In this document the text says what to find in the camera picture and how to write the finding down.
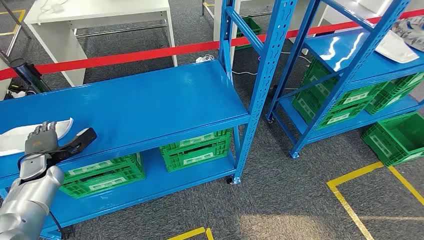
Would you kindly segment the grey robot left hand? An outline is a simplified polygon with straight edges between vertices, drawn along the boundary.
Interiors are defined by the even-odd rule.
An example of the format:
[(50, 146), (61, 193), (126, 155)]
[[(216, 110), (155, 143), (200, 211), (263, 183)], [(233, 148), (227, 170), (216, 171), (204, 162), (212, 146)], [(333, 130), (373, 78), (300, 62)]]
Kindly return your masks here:
[(56, 121), (45, 121), (30, 132), (24, 145), (24, 153), (32, 154), (58, 149)]

